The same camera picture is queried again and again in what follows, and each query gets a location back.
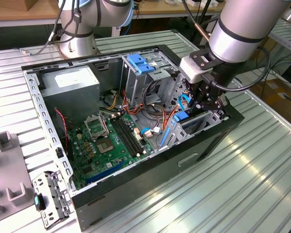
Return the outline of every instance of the aluminum profile table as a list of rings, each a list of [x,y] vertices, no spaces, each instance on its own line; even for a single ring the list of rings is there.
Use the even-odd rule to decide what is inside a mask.
[[[158,44],[182,57],[196,50],[171,31],[97,40],[101,52]],[[29,48],[30,52],[40,47]],[[20,66],[60,60],[0,51],[0,131],[17,133],[31,179],[56,170]],[[287,232],[291,228],[291,125],[251,92],[228,93],[244,115],[211,156],[85,232]],[[31,206],[0,221],[0,232],[45,232]],[[78,233],[76,213],[49,232]]]
[[[279,19],[268,36],[285,48],[291,50],[291,23]]]

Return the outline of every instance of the expansion slot bracket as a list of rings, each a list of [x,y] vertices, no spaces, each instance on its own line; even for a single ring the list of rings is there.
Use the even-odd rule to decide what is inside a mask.
[[[46,230],[66,220],[73,211],[71,198],[60,171],[43,172],[33,181],[35,206],[41,211]]]

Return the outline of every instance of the wooden shelf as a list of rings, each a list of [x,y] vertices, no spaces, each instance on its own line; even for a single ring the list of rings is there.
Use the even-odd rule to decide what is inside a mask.
[[[220,3],[218,7],[211,7],[208,12],[222,11],[224,3]],[[189,6],[192,13],[197,13],[198,7]],[[53,19],[58,14],[57,0],[38,0],[29,11],[18,11],[0,7],[0,21],[7,20],[34,20],[34,19]],[[167,4],[164,0],[159,2],[144,1],[140,3],[140,15],[155,15],[155,14],[184,14],[185,9],[181,3],[177,5]]]

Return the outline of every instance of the green circuit board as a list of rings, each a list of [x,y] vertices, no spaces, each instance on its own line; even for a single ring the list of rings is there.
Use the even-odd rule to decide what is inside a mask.
[[[128,129],[138,128],[128,114],[123,115],[121,118]],[[70,164],[73,168],[73,181],[77,190],[85,187],[89,178],[102,172],[110,171],[112,168],[116,168],[116,170],[122,169],[153,153],[152,147],[144,139],[144,145],[138,142],[144,153],[141,153],[140,157],[131,156],[111,124],[110,119],[105,119],[104,122],[109,131],[109,136],[98,138],[95,142],[91,139],[85,124],[68,131],[73,150],[73,160],[70,161]],[[90,127],[91,132],[95,131],[95,127],[99,128],[98,131],[101,131],[101,125],[98,124]]]

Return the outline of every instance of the computer chassis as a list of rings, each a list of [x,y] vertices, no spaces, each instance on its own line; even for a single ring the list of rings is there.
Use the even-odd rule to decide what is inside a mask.
[[[39,200],[48,203],[41,213],[46,229],[65,220],[73,209],[77,213],[82,231],[95,225],[203,160],[243,120],[243,116],[229,104],[222,109],[229,117],[219,124],[207,130],[201,130],[197,135],[188,137],[170,148],[161,148],[157,155],[150,155],[142,162],[126,167],[121,172],[103,178],[81,190],[75,190],[71,182],[73,169],[39,90],[44,85],[39,77],[46,73],[72,67],[86,66],[108,59],[120,59],[128,53],[143,54],[151,50],[163,53],[166,60],[171,61],[176,67],[179,66],[180,58],[167,46],[160,45],[22,67],[46,139],[49,140],[53,160],[59,168],[59,171],[46,171],[33,181],[33,183],[35,182],[33,187]],[[117,85],[121,89],[123,83],[123,80],[118,84],[111,81],[109,86],[111,89]],[[41,180],[41,177],[45,180],[44,185],[48,185],[48,187],[39,186],[41,182],[38,180]]]

